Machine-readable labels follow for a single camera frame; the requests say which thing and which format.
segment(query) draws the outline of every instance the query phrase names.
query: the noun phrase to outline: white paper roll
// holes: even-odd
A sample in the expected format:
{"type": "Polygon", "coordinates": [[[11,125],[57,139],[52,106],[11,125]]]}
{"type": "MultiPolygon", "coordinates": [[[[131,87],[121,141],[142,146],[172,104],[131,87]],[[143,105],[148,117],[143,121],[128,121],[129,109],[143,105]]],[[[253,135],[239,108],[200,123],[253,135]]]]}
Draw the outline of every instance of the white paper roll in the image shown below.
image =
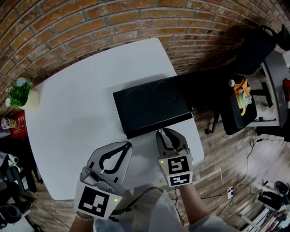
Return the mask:
{"type": "Polygon", "coordinates": [[[17,156],[14,156],[14,155],[11,155],[11,154],[8,154],[8,156],[9,156],[9,159],[11,159],[11,161],[13,163],[18,164],[19,159],[18,159],[17,156]]]}

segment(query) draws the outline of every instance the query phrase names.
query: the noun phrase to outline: black box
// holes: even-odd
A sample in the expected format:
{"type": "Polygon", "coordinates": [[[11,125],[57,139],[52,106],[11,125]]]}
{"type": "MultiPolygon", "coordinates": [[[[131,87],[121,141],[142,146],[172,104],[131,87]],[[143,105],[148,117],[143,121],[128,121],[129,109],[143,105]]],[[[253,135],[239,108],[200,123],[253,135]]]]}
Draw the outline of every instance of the black box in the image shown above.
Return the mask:
{"type": "Polygon", "coordinates": [[[182,81],[170,77],[113,93],[128,139],[192,118],[182,81]]]}

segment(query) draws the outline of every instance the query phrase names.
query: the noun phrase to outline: gray desk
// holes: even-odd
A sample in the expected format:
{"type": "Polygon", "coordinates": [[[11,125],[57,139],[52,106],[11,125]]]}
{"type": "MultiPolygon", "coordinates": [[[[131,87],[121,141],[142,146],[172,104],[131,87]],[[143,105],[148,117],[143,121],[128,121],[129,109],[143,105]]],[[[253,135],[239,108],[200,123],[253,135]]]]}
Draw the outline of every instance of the gray desk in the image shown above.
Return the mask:
{"type": "Polygon", "coordinates": [[[276,120],[254,121],[248,126],[280,126],[282,127],[288,119],[288,102],[285,100],[283,92],[283,80],[290,80],[290,73],[283,55],[273,51],[262,63],[267,86],[273,102],[273,107],[277,113],[276,120]]]}

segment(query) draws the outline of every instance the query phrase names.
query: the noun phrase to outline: red box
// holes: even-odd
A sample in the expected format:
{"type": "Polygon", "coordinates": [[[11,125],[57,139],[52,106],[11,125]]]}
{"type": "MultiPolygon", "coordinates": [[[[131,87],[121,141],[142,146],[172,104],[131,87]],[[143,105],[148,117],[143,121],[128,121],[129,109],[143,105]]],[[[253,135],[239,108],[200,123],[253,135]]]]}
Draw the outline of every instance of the red box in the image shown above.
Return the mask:
{"type": "Polygon", "coordinates": [[[21,111],[13,116],[13,119],[17,122],[17,127],[10,128],[11,138],[21,138],[28,136],[24,111],[21,111]]]}

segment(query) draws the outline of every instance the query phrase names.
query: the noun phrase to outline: white power socket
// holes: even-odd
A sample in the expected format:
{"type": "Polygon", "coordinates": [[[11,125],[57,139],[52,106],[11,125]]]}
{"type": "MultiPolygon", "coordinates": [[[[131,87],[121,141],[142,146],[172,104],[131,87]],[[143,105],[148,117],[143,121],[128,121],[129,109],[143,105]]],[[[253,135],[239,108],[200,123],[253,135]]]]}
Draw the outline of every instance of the white power socket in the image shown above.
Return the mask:
{"type": "Polygon", "coordinates": [[[233,196],[234,196],[234,188],[229,187],[229,189],[227,190],[227,198],[231,199],[233,196]]]}

